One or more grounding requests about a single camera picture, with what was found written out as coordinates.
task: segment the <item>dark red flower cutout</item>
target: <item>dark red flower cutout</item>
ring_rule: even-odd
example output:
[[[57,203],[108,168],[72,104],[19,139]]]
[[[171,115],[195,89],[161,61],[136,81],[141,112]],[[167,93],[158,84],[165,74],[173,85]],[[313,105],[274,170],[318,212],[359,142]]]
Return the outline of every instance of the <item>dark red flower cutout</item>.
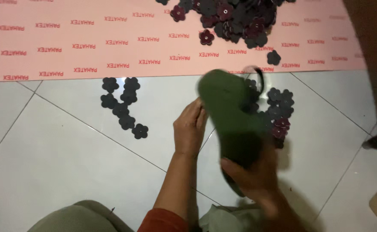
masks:
[[[204,30],[200,33],[200,43],[202,45],[211,45],[214,40],[214,35],[210,33],[209,30]]]
[[[174,9],[171,10],[170,15],[176,22],[184,21],[186,19],[186,10],[178,5],[175,5]]]
[[[228,3],[223,3],[217,8],[217,14],[220,17],[220,21],[226,21],[231,18],[233,13],[233,6]]]
[[[254,18],[244,31],[247,38],[257,38],[264,30],[264,18]]]
[[[278,119],[276,121],[274,121],[274,125],[277,126],[277,127],[280,127],[280,128],[290,128],[290,122],[289,122],[289,119]]]
[[[200,0],[194,0],[192,2],[192,9],[195,10],[197,13],[201,14],[201,12],[200,12]]]
[[[280,138],[286,137],[287,129],[275,126],[271,129],[271,133],[273,134],[274,137],[280,139]]]
[[[213,27],[213,20],[212,18],[208,18],[206,16],[201,16],[200,22],[202,22],[204,28],[211,28]]]

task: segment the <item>pink sheet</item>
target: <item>pink sheet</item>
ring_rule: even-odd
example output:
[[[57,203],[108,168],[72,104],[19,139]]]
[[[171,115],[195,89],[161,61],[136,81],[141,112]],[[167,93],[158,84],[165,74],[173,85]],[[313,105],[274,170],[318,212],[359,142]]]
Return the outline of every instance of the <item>pink sheet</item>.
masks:
[[[341,0],[297,0],[278,8],[263,48],[215,38],[201,45],[200,15],[169,15],[178,0],[0,0],[0,81],[365,69]],[[277,50],[278,66],[267,64]]]

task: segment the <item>black flower cutout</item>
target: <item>black flower cutout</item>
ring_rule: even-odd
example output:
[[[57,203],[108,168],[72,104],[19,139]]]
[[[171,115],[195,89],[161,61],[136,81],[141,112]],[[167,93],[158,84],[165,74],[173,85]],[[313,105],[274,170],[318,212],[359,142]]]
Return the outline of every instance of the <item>black flower cutout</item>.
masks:
[[[285,0],[276,0],[276,1],[277,1],[276,2],[277,6],[279,7],[284,3]]]
[[[148,127],[142,124],[137,124],[131,132],[134,134],[134,138],[137,140],[141,138],[145,139],[148,136]]]
[[[272,101],[270,99],[267,99],[267,104],[271,105],[271,106],[277,106],[277,104],[279,104],[279,102],[277,101]]]
[[[104,108],[113,109],[115,107],[115,104],[118,103],[117,99],[115,99],[111,93],[102,95],[100,99],[102,101],[101,106]]]
[[[200,12],[206,17],[217,13],[216,3],[213,0],[200,0]]]
[[[223,37],[223,23],[218,22],[216,26],[214,27],[214,32],[216,33],[217,37],[222,38]]]
[[[136,122],[136,119],[127,115],[118,120],[118,123],[121,125],[121,128],[123,130],[128,130],[134,128],[134,123]]]
[[[243,16],[246,14],[246,8],[243,4],[239,4],[231,14],[231,17],[233,18],[233,22],[239,23],[241,22]]]
[[[269,107],[267,113],[271,119],[278,120],[282,118],[282,111],[277,106]]]
[[[279,104],[280,108],[290,108],[294,104],[292,97],[292,92],[290,92],[289,90],[284,90],[282,93],[282,99]]]
[[[258,35],[257,39],[256,39],[256,44],[259,46],[259,47],[264,47],[265,44],[267,44],[267,34],[265,32],[262,32]]]
[[[247,44],[248,49],[252,49],[257,47],[256,40],[254,39],[244,39],[244,42]]]
[[[105,89],[109,93],[113,93],[114,90],[119,88],[119,85],[117,84],[117,79],[114,77],[106,77],[103,79],[103,89]]]
[[[276,50],[267,54],[267,63],[272,65],[279,65],[282,58],[277,54]]]
[[[283,107],[280,110],[282,112],[282,117],[286,119],[290,118],[292,116],[292,113],[294,112],[293,107]]]
[[[270,100],[278,102],[282,99],[282,94],[280,93],[280,90],[276,88],[271,88],[270,91],[267,93],[267,96],[270,98]]]
[[[186,13],[192,9],[193,2],[191,0],[180,0],[179,6],[184,8]]]
[[[132,78],[127,77],[124,81],[124,89],[125,90],[140,89],[140,84],[138,83],[138,79],[135,77],[132,77]]]
[[[168,1],[169,0],[155,0],[157,3],[161,3],[163,4],[164,6],[167,5]]]
[[[129,115],[130,111],[128,110],[128,105],[125,103],[117,103],[113,108],[113,114],[119,119]]]
[[[124,92],[119,97],[125,104],[131,105],[137,101],[137,93],[135,90],[124,89]]]

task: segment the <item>green slipper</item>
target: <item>green slipper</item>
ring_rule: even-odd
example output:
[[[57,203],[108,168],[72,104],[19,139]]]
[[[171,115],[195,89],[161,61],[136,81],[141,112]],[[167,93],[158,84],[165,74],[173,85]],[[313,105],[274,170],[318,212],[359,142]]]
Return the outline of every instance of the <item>green slipper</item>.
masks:
[[[258,159],[262,137],[268,132],[270,119],[264,112],[249,115],[242,111],[250,99],[245,79],[215,69],[199,81],[198,92],[216,126],[220,157],[234,161],[245,169],[249,168]],[[233,179],[222,172],[234,192],[244,197]]]

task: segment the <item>flower-shaped foam piece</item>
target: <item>flower-shaped foam piece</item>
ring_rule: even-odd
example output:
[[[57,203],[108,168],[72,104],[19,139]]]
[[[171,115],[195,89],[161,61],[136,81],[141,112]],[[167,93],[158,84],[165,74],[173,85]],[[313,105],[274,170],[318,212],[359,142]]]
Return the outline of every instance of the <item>flower-shaped foam piece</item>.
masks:
[[[267,113],[271,119],[278,120],[282,118],[282,111],[277,106],[269,107]]]
[[[117,99],[111,93],[102,95],[100,99],[102,101],[101,106],[104,108],[113,109],[115,104],[118,103]]]
[[[267,93],[267,96],[270,98],[270,100],[276,102],[282,99],[282,94],[280,93],[280,90],[276,88],[271,88],[270,91]]]
[[[222,38],[223,37],[223,23],[218,22],[216,26],[214,27],[214,32],[216,33],[217,37]]]
[[[252,49],[257,47],[256,40],[254,39],[244,39],[244,42],[247,44],[248,49]]]
[[[283,108],[280,108],[281,112],[282,112],[282,117],[283,118],[290,118],[292,116],[292,113],[294,112],[294,108],[293,107],[283,107]]]
[[[164,6],[167,5],[168,1],[169,0],[155,0],[157,3],[161,3],[163,4]]]
[[[119,88],[119,85],[117,84],[117,79],[114,77],[106,77],[103,79],[103,89],[105,89],[109,93],[113,93],[114,90]]]
[[[184,21],[186,19],[186,10],[178,5],[175,5],[171,10],[170,15],[176,22]]]
[[[282,58],[277,54],[276,50],[273,50],[272,52],[269,52],[267,54],[267,63],[272,65],[279,65],[280,60]]]
[[[273,127],[271,129],[271,134],[274,137],[276,137],[278,139],[281,139],[281,138],[286,137],[286,135],[287,135],[287,129],[275,126],[275,127]]]
[[[206,16],[201,16],[200,22],[203,24],[203,28],[211,28],[213,27],[213,19],[212,17],[208,18]]]
[[[280,128],[287,128],[290,126],[290,122],[289,122],[289,119],[282,118],[282,119],[275,120],[274,125]]]
[[[204,30],[203,32],[200,32],[200,43],[202,45],[211,45],[214,40],[214,35],[210,33],[209,30]]]
[[[243,4],[240,4],[233,10],[231,17],[233,18],[234,23],[241,22],[243,16],[246,14],[246,8]]]
[[[113,108],[113,114],[119,119],[129,115],[130,111],[128,110],[128,105],[125,103],[117,103]]]
[[[256,39],[256,44],[259,46],[259,47],[264,47],[265,44],[267,44],[267,34],[265,32],[262,32],[258,35],[257,39]]]
[[[289,90],[284,90],[282,93],[282,99],[279,104],[280,108],[290,108],[294,104],[292,97],[292,92],[290,92]]]
[[[131,132],[134,134],[134,138],[137,140],[141,138],[145,139],[148,136],[148,127],[142,124],[137,124]]]
[[[192,9],[193,2],[191,0],[180,0],[179,6],[184,8],[186,13]]]
[[[137,93],[135,90],[127,90],[124,89],[124,92],[119,97],[125,104],[131,105],[132,103],[137,101]]]
[[[282,98],[279,103],[280,108],[290,108],[294,104],[292,98]]]
[[[264,30],[264,18],[253,18],[253,21],[246,28],[244,33],[247,38],[257,38]]]
[[[118,123],[121,125],[121,128],[123,130],[128,130],[134,128],[134,123],[136,122],[136,119],[127,115],[118,120]]]
[[[140,88],[140,84],[138,83],[138,79],[135,77],[129,78],[127,77],[124,81],[124,89],[125,90],[137,90]]]
[[[237,5],[239,3],[240,0],[228,0],[229,3],[233,4],[233,5]]]
[[[279,104],[279,102],[277,101],[272,101],[270,98],[267,99],[267,104],[271,105],[271,106],[277,106],[277,104]]]
[[[201,13],[201,11],[200,11],[200,5],[201,5],[200,0],[193,0],[193,2],[192,2],[192,8],[193,8],[193,10],[195,10],[199,14]]]
[[[217,13],[216,3],[213,0],[200,0],[200,12],[206,17]]]
[[[222,3],[217,8],[217,15],[220,17],[220,21],[226,21],[231,18],[231,15],[233,13],[233,6],[228,3]]]

